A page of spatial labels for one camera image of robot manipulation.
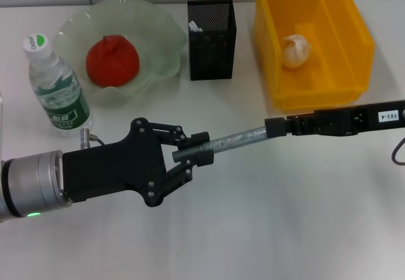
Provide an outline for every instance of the water bottle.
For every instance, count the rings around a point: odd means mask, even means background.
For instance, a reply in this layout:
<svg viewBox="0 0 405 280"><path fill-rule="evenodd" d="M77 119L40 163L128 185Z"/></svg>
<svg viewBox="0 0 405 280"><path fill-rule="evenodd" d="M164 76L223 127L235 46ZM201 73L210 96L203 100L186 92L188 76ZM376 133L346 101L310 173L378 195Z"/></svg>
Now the water bottle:
<svg viewBox="0 0 405 280"><path fill-rule="evenodd" d="M78 136L91 128L90 109L75 72L55 54L48 38L32 34L24 39L23 50L30 61L32 90L51 123L65 137Z"/></svg>

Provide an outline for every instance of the glass bowl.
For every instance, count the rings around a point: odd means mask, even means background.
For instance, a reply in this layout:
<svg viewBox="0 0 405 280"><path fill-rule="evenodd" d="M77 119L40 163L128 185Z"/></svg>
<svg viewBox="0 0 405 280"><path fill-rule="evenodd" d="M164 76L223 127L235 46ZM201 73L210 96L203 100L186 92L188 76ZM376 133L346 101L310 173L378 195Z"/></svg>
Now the glass bowl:
<svg viewBox="0 0 405 280"><path fill-rule="evenodd" d="M87 53L104 35L124 36L139 55L136 78L119 87L100 87L86 72ZM87 7L65 22L53 46L72 66L86 94L114 91L135 96L177 74L180 52L186 43L185 32L161 6L139 0L107 0Z"/></svg>

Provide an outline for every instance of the yellow plastic bin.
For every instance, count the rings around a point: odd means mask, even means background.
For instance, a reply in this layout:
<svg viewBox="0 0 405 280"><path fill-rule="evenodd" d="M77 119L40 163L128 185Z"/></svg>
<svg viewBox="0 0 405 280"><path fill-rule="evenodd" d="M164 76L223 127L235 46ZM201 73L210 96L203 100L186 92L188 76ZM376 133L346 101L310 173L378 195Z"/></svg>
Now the yellow plastic bin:
<svg viewBox="0 0 405 280"><path fill-rule="evenodd" d="M254 32L275 107L348 104L365 92L374 42L353 0L256 0ZM297 69L282 66L284 37L301 34L312 50Z"/></svg>

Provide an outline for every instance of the white table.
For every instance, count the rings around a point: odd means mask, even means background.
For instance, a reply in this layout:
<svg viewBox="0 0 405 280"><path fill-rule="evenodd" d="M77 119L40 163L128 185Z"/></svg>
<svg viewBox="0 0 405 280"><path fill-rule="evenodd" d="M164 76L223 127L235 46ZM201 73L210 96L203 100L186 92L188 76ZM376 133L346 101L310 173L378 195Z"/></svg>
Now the white table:
<svg viewBox="0 0 405 280"><path fill-rule="evenodd" d="M404 99L405 0L357 4L376 42L370 90L359 103ZM166 7L186 30L186 5ZM83 8L0 9L4 159L78 149L78 139L61 139L49 126L20 43L32 32L55 34ZM232 80L191 82L185 56L181 78L142 103L105 107L89 99L93 132L118 141L133 118L146 117L216 138L278 116L254 55L254 4L236 4L235 11ZM405 167L390 161L404 136L398 129L283 137L216 155L157 208L128 191L5 222L1 279L404 279Z"/></svg>

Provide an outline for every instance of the black mesh container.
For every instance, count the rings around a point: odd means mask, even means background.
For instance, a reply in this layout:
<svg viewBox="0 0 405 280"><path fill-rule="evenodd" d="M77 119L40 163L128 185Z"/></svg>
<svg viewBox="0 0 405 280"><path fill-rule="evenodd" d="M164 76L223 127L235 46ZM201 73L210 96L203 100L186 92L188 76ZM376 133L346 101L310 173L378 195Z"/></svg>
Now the black mesh container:
<svg viewBox="0 0 405 280"><path fill-rule="evenodd" d="M236 21L232 0L189 1L191 80L230 79L234 67Z"/></svg>

